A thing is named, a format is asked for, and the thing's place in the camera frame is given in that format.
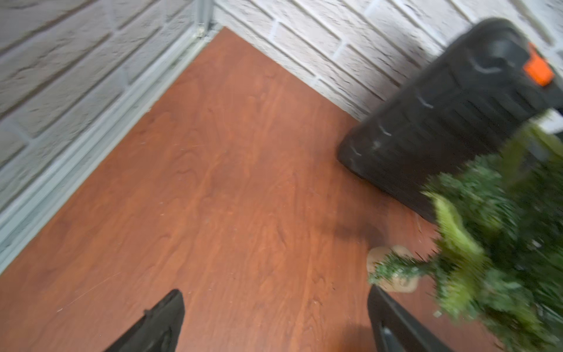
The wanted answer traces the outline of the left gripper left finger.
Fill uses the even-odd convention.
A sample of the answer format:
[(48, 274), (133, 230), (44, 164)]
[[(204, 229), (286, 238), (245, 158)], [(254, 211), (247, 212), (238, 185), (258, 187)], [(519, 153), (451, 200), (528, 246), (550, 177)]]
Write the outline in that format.
[(183, 295), (173, 289), (105, 352), (176, 351), (185, 316)]

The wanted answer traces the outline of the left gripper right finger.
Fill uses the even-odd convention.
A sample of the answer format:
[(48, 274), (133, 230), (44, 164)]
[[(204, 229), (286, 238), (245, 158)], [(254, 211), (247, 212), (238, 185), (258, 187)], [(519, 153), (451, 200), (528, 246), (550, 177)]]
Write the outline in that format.
[(377, 351), (452, 351), (376, 285), (369, 291), (367, 310)]

